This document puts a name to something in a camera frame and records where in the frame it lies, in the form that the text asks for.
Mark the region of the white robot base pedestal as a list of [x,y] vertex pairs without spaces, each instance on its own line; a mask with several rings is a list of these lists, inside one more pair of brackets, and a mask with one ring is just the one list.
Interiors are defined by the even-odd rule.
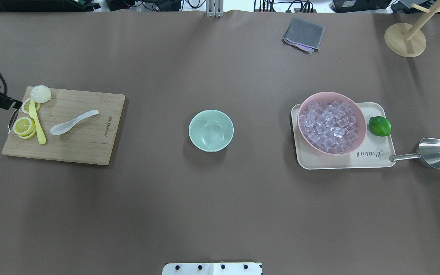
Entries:
[[165,264],[163,275],[262,275],[257,262],[196,262]]

